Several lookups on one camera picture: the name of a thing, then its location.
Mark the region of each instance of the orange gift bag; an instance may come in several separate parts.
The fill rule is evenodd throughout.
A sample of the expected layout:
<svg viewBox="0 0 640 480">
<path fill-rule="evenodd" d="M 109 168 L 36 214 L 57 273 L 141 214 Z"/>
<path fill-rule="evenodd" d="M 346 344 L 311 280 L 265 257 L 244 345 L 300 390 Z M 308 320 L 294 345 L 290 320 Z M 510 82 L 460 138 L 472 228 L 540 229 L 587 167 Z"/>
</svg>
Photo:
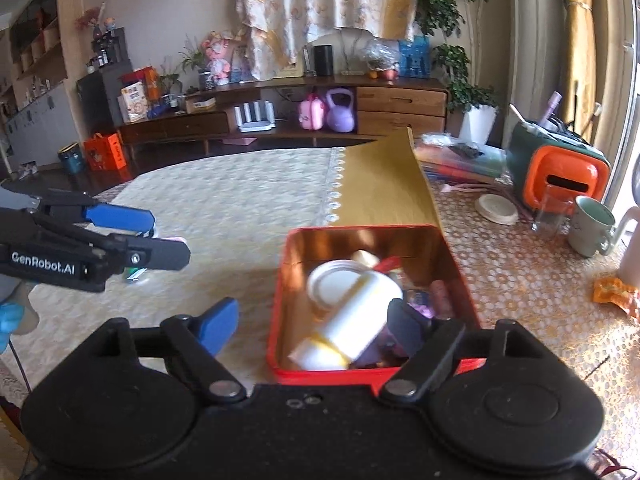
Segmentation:
<svg viewBox="0 0 640 480">
<path fill-rule="evenodd" d="M 119 170 L 127 165 L 118 134 L 105 137 L 95 134 L 93 139 L 84 142 L 84 154 L 94 171 Z"/>
</svg>

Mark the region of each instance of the table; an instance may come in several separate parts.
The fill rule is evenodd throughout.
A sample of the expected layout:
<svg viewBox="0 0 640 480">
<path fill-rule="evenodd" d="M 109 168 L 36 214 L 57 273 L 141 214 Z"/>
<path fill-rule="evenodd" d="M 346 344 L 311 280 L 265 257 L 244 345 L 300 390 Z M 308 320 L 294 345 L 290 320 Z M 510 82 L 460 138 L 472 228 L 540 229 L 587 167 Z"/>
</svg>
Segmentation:
<svg viewBox="0 0 640 480">
<path fill-rule="evenodd" d="M 599 446 L 623 465 L 640 466 L 640 328 L 612 304 L 591 301 L 593 281 L 615 273 L 623 247 L 583 258 L 565 237 L 541 241 L 528 222 L 493 224 L 475 210 L 479 194 L 432 189 L 443 229 L 468 282 L 484 328 L 517 319 L 602 400 Z"/>
<path fill-rule="evenodd" d="M 255 173 L 258 165 L 275 174 Z M 226 179 L 216 177 L 220 172 Z M 306 186 L 305 192 L 296 194 L 291 184 Z M 18 351 L 26 356 L 27 372 L 37 382 L 55 359 L 108 317 L 124 314 L 131 317 L 133 326 L 151 326 L 172 314 L 199 314 L 213 300 L 230 294 L 238 297 L 244 310 L 240 330 L 220 360 L 250 386 L 268 378 L 266 333 L 280 249 L 288 230 L 326 222 L 442 222 L 484 327 L 504 317 L 519 320 L 580 377 L 606 355 L 611 357 L 587 381 L 606 407 L 600 445 L 625 465 L 637 468 L 639 329 L 620 309 L 596 305 L 590 299 L 594 278 L 615 271 L 622 248 L 608 257 L 584 259 L 561 238 L 540 242 L 525 222 L 491 224 L 475 212 L 477 195 L 440 193 L 439 184 L 432 184 L 428 186 L 422 176 L 409 142 L 399 137 L 332 150 L 231 155 L 143 175 L 116 202 L 152 208 L 161 219 L 161 233 L 172 232 L 173 226 L 186 230 L 183 234 L 194 250 L 192 263 L 180 275 L 149 273 L 147 287 L 123 290 L 113 278 L 102 295 L 37 287 L 31 301 L 44 321 L 33 335 L 15 339 Z M 192 200 L 180 197 L 180 192 L 190 189 L 200 191 Z M 198 221 L 197 212 L 207 208 L 213 196 L 219 202 L 203 213 L 204 221 Z M 255 225 L 244 213 L 249 209 L 260 217 L 260 230 L 252 230 Z M 212 229 L 221 220 L 231 222 L 233 230 Z M 60 312 L 59 304 L 76 308 Z M 56 352 L 43 351 L 53 345 Z M 45 359 L 50 353 L 55 354 L 53 361 Z"/>
</svg>

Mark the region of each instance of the wooden drawer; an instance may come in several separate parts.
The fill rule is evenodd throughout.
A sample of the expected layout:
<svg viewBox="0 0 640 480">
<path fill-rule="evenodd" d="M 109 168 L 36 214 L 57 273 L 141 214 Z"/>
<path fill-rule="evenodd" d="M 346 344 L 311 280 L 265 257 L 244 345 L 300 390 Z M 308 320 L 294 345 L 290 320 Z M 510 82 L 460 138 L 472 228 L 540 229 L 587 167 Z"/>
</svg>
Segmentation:
<svg viewBox="0 0 640 480">
<path fill-rule="evenodd" d="M 226 137 L 229 126 L 226 114 L 223 112 L 212 114 L 190 114 L 176 117 L 166 122 L 167 138 L 180 139 L 183 137 Z"/>
<path fill-rule="evenodd" d="M 447 115 L 445 92 L 359 86 L 357 97 L 358 111 L 397 112 L 437 117 Z"/>
<path fill-rule="evenodd" d="M 124 144 L 137 144 L 139 142 L 153 142 L 165 140 L 163 120 L 142 121 L 139 123 L 123 124 L 120 127 L 120 137 Z"/>
<path fill-rule="evenodd" d="M 411 128 L 414 137 L 443 132 L 444 117 L 416 114 L 392 114 L 389 112 L 358 112 L 358 133 L 386 136 Z"/>
</svg>

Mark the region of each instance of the blue gift bag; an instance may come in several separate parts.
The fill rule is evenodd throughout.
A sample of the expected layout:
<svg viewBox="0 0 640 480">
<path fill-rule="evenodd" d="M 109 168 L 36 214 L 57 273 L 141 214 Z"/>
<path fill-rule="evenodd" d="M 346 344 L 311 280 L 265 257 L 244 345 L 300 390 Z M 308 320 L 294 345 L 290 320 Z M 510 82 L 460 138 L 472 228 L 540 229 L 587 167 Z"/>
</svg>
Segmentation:
<svg viewBox="0 0 640 480">
<path fill-rule="evenodd" d="M 414 41 L 398 41 L 400 50 L 400 75 L 402 77 L 431 76 L 431 57 L 429 55 L 429 38 L 416 36 Z"/>
</svg>

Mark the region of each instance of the pink toy backpack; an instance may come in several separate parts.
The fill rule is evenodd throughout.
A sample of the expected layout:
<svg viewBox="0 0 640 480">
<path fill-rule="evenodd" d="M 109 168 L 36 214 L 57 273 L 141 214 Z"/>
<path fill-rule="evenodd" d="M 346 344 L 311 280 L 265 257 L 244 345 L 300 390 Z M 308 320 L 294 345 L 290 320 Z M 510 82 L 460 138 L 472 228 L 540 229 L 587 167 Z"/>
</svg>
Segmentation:
<svg viewBox="0 0 640 480">
<path fill-rule="evenodd" d="M 305 130 L 319 130 L 324 124 L 324 103 L 316 94 L 309 94 L 298 107 L 298 120 Z"/>
</svg>

